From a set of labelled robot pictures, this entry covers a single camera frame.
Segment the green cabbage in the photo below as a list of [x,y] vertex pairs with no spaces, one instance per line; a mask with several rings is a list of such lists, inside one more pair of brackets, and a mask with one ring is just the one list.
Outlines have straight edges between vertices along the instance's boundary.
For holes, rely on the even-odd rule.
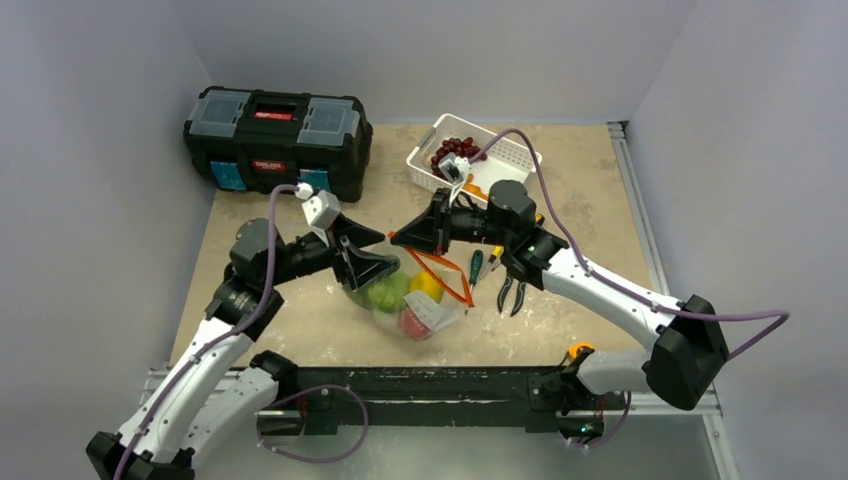
[[410,277],[403,271],[371,284],[366,290],[366,298],[371,307],[387,314],[400,312],[405,305],[404,297],[409,293]]

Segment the clear zip top bag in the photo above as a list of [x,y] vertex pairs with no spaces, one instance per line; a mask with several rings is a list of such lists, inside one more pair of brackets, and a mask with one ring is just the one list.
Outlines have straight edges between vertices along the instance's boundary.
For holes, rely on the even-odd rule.
[[444,257],[419,252],[410,248],[394,246],[387,240],[375,246],[368,247],[367,250],[374,253],[396,255],[400,259],[400,268],[398,271],[403,271],[410,279],[420,271],[427,271],[431,275],[439,275],[441,277],[440,284],[444,288],[444,295],[440,303],[434,302],[421,291],[409,292],[404,297],[404,308],[398,313],[387,314],[371,307],[370,302],[366,298],[366,290],[369,286],[366,289],[357,291],[351,291],[346,287],[344,292],[347,297],[355,305],[366,311],[373,323],[383,330],[397,337],[408,338],[399,329],[398,320],[400,313],[404,309],[409,308],[432,330],[431,336],[433,336],[454,325],[470,309],[475,307],[468,276],[457,263]]

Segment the pink peach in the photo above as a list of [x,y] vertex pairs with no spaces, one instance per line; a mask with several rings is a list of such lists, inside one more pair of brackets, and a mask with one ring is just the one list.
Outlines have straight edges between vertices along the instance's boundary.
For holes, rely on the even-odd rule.
[[432,330],[409,308],[400,313],[398,327],[406,337],[415,341],[426,340],[432,334]]

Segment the dark green cucumber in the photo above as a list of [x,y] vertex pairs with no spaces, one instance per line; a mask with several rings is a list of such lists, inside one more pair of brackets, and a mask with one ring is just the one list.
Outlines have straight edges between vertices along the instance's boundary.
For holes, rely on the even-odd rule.
[[385,256],[381,259],[380,266],[382,267],[382,274],[391,275],[399,270],[400,259],[394,255]]

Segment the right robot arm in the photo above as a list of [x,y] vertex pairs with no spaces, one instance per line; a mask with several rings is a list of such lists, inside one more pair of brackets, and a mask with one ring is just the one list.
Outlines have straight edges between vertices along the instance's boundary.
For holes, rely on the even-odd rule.
[[486,207],[453,205],[442,188],[429,207],[390,236],[392,244],[442,255],[454,241],[500,246],[501,263],[516,280],[588,308],[634,338],[641,351],[581,354],[560,372],[555,396],[584,407],[613,391],[652,392],[667,404],[691,410],[729,358],[706,300],[681,302],[646,291],[595,263],[581,265],[576,244],[535,220],[536,204],[523,184],[494,184]]

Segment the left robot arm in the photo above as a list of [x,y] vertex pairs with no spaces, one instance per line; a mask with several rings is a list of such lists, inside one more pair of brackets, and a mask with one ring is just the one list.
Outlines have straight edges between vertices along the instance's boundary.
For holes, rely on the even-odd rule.
[[284,242],[273,217],[243,224],[223,283],[189,346],[164,381],[116,432],[99,432],[86,454],[101,479],[192,479],[198,466],[247,417],[266,407],[302,412],[333,384],[303,383],[299,367],[264,351],[223,392],[216,389],[283,306],[276,286],[323,270],[365,291],[400,266],[369,251],[383,235],[342,214],[316,232]]

